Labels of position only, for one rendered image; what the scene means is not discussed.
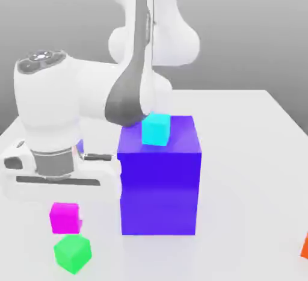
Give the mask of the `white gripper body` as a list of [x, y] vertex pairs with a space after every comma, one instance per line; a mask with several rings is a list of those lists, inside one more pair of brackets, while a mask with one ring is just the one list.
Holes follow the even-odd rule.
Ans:
[[121, 197], [119, 161], [84, 161], [69, 178], [52, 181], [24, 170], [0, 170], [4, 194], [29, 202], [116, 202]]

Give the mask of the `small magenta cube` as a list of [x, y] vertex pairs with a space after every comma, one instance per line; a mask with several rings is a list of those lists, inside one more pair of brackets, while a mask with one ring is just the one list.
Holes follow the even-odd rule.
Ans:
[[55, 234], [79, 234], [82, 220], [79, 217], [79, 205], [77, 203], [53, 203], [49, 212], [52, 233]]

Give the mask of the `small green cube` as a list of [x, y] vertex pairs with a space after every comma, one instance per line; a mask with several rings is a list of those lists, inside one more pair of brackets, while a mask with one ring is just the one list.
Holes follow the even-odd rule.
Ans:
[[76, 274], [92, 258], [90, 240], [80, 234], [66, 235], [54, 245], [54, 255], [61, 268]]

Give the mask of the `small cyan cube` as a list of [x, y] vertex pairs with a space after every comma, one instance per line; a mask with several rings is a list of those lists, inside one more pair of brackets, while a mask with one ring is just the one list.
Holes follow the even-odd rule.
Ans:
[[171, 116], [151, 113], [141, 123], [142, 144], [166, 146], [170, 138]]

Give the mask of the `small orange cube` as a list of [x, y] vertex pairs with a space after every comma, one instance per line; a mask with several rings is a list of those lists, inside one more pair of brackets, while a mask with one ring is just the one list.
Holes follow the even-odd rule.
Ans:
[[301, 253], [300, 256], [304, 259], [308, 260], [308, 233], [306, 234], [302, 249], [301, 249]]

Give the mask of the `large blue box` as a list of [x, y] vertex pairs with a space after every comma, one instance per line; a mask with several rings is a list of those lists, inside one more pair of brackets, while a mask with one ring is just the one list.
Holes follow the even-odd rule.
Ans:
[[117, 158], [123, 235], [195, 234], [202, 149], [192, 116], [171, 117], [165, 147], [143, 145], [141, 124], [122, 128]]

